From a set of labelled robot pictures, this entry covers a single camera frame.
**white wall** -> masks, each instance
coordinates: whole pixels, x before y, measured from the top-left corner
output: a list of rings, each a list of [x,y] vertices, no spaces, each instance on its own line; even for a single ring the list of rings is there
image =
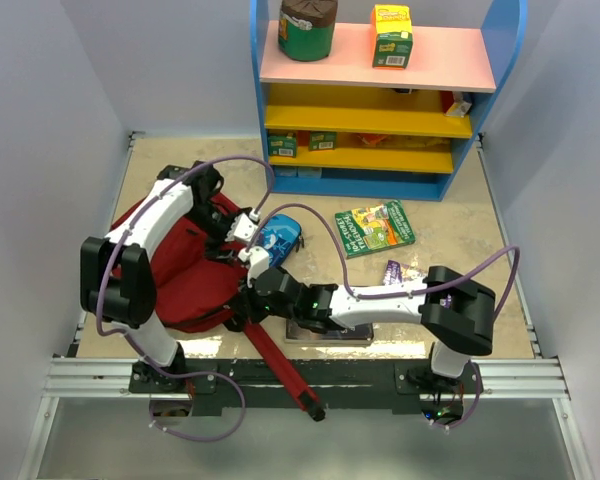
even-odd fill
[[[54,352],[79,316],[123,130],[58,0],[0,0],[0,479],[15,478]]]
[[[600,479],[600,0],[561,0],[485,139],[545,355]]]
[[[62,0],[122,124],[152,134],[258,135],[249,0]],[[341,2],[368,22],[373,0]],[[270,0],[277,18],[280,0]],[[420,25],[479,27],[491,0],[413,0]]]

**yellow shelf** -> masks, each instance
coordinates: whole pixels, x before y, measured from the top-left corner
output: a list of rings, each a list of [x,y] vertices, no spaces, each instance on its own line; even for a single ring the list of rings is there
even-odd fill
[[[364,147],[355,135],[339,134],[337,148],[310,152],[308,147],[298,147],[295,158],[271,156],[273,165],[301,167],[356,168],[367,170],[393,170],[417,173],[452,173],[453,161],[449,145],[417,150],[390,150]]]
[[[388,88],[272,84],[265,127],[470,138],[469,117],[442,113],[440,92],[400,94]]]

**blue shelf frame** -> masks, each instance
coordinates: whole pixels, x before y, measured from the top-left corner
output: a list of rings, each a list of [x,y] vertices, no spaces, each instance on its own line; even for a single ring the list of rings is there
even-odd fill
[[[373,170],[323,168],[322,178],[281,177],[275,179],[274,192],[347,197],[399,198],[405,200],[444,199],[471,146],[484,128],[500,92],[513,70],[524,40],[527,25],[527,0],[493,0],[480,30],[496,84],[494,93],[474,93],[469,113],[473,135],[470,139],[452,139],[451,174],[416,174]],[[267,0],[251,0],[251,61],[258,105],[260,138],[265,160],[267,131],[264,126],[269,84],[260,81],[260,69],[269,26]]]

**green canister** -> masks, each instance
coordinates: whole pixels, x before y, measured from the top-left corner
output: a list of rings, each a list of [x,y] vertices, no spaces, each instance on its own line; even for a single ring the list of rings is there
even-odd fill
[[[329,55],[338,0],[282,0],[278,45],[293,60],[312,62]]]

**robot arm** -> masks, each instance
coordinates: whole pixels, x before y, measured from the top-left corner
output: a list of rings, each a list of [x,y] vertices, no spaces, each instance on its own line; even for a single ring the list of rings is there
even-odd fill
[[[132,345],[139,347],[161,367],[171,367],[178,353],[178,342],[160,322],[155,311],[157,291],[151,274],[150,262],[158,246],[175,223],[183,216],[191,218],[208,235],[210,244],[221,245],[251,240],[257,216],[250,210],[237,215],[226,215],[211,203],[211,197],[222,184],[219,173],[209,168],[184,183],[161,192],[186,169],[166,167],[158,176],[150,194],[131,216],[104,239],[90,237],[82,245],[81,306],[95,313],[99,287],[105,265],[114,246],[122,240],[117,259],[120,276],[111,276],[105,291],[103,317],[117,330],[124,331]],[[269,266],[269,255],[261,247],[242,254],[249,263],[250,275],[257,275]]]
[[[398,285],[356,287],[356,295],[386,295],[420,290],[460,277],[446,267],[431,267],[422,281]],[[359,299],[341,285],[304,285],[284,269],[270,268],[258,277],[255,290],[273,315],[291,318],[317,333],[354,328],[365,323],[420,324],[437,342],[431,370],[458,378],[471,356],[492,351],[495,293],[474,282],[439,294],[399,298]]]
[[[216,245],[238,241],[247,245],[256,231],[258,215],[250,210],[226,215],[217,210],[211,197],[222,186],[214,168],[173,186],[161,195],[185,169],[167,167],[151,194],[136,211],[104,239],[89,238],[81,249],[81,304],[95,312],[100,282],[113,247],[123,234],[123,248],[117,259],[119,278],[111,277],[105,291],[103,316],[125,334],[146,355],[162,367],[176,361],[179,346],[167,333],[155,312],[156,287],[150,260],[173,225],[186,216],[194,221]],[[149,203],[154,195],[160,200]],[[363,323],[421,324],[437,338],[431,369],[435,374],[457,378],[472,355],[491,353],[495,294],[468,281],[441,294],[361,300],[341,285],[304,285],[280,267],[269,268],[269,255],[260,248],[242,249],[238,258],[249,265],[246,296],[259,321],[268,315],[292,319],[315,332],[342,330]],[[445,267],[432,267],[423,282],[390,286],[356,287],[356,294],[387,294],[412,291],[458,278]]]

